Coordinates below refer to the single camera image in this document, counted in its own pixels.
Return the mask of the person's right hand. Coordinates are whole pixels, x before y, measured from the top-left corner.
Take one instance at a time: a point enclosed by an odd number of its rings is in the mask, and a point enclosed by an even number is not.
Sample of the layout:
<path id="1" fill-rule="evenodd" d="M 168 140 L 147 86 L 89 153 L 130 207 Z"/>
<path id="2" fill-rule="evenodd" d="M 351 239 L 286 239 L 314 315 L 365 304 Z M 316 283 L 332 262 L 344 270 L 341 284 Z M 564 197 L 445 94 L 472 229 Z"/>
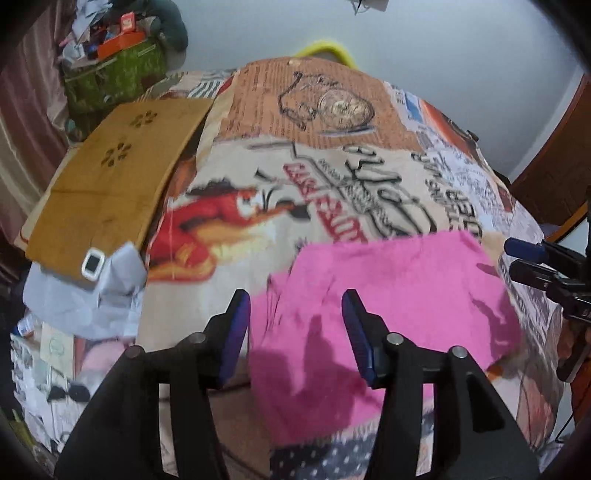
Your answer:
<path id="1" fill-rule="evenodd" d="M 574 324 L 567 319 L 563 319 L 561 333 L 557 344 L 557 354 L 560 365 L 564 364 L 572 355 L 576 336 L 577 333 L 575 332 Z"/>

